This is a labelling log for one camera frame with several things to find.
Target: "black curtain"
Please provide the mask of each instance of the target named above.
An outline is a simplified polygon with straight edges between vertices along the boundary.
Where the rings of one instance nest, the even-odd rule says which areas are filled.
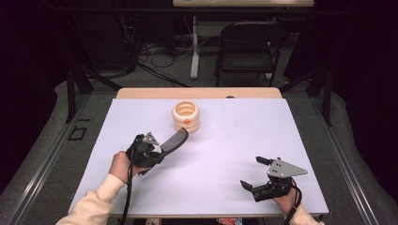
[[[51,116],[54,88],[66,79],[49,22],[36,1],[0,3],[1,192]]]
[[[357,4],[333,4],[338,2],[316,1],[318,7],[326,9]],[[374,2],[362,9],[360,22],[350,27],[352,33],[345,33],[348,42],[335,60],[332,90],[346,103],[360,155],[380,186],[398,202],[398,17],[394,1]],[[333,43],[343,34],[349,19],[308,20],[284,75],[292,80],[303,76],[321,65],[335,48],[342,47]]]

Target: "black chair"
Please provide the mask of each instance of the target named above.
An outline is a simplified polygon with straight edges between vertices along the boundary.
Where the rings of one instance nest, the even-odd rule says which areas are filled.
[[[257,77],[271,73],[268,86],[272,86],[281,47],[289,36],[289,30],[281,22],[235,22],[225,26],[220,33],[214,74],[217,86],[220,71],[257,73]]]

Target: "gray floor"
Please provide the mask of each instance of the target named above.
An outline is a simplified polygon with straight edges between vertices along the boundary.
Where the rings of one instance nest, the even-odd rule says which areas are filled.
[[[274,86],[282,86],[282,76],[295,39],[283,49]],[[215,86],[214,39],[201,47],[199,78],[192,80],[190,56],[177,57],[170,67],[159,68],[190,86]],[[173,58],[166,54],[152,56],[155,65],[167,65]],[[149,60],[143,62],[151,66]],[[128,76],[113,79],[126,87],[171,87],[149,73],[136,68]],[[95,91],[90,96],[79,95],[78,114],[65,124],[68,113],[66,84],[57,88],[58,101],[52,117],[42,130],[23,165],[0,196],[0,224],[55,224],[71,203],[70,193],[76,190],[92,147],[100,132],[115,91],[92,81]],[[267,86],[264,77],[255,75],[222,77],[221,86]],[[353,142],[352,130],[344,102],[332,96],[331,122],[328,127],[320,117],[320,98],[308,98],[303,83],[283,97],[288,100],[298,130],[313,164],[315,174],[326,198],[331,215],[327,224],[394,224],[398,221],[396,202],[377,184],[369,168],[361,160]],[[73,128],[87,128],[84,139],[68,141]],[[282,224],[282,218],[265,218],[265,224]],[[110,219],[109,224],[116,224]]]

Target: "human hand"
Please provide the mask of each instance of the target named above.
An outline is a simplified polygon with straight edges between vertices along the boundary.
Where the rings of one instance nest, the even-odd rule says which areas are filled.
[[[290,191],[289,191],[289,193],[287,195],[284,195],[284,196],[279,197],[279,198],[274,198],[272,200],[278,204],[278,206],[283,211],[284,216],[287,217],[287,215],[289,214],[290,210],[295,205],[296,190],[291,187]]]
[[[111,168],[109,168],[109,173],[119,178],[124,184],[128,182],[128,171],[129,171],[130,161],[127,158],[126,152],[120,151],[114,154],[114,159],[112,160]],[[132,176],[139,172],[148,170],[149,168],[139,168],[136,166],[132,167]]]

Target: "cup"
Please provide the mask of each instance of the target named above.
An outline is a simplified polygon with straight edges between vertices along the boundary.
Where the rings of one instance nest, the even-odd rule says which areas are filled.
[[[199,128],[199,108],[191,101],[181,101],[173,108],[173,119],[176,130],[185,128],[193,133]]]

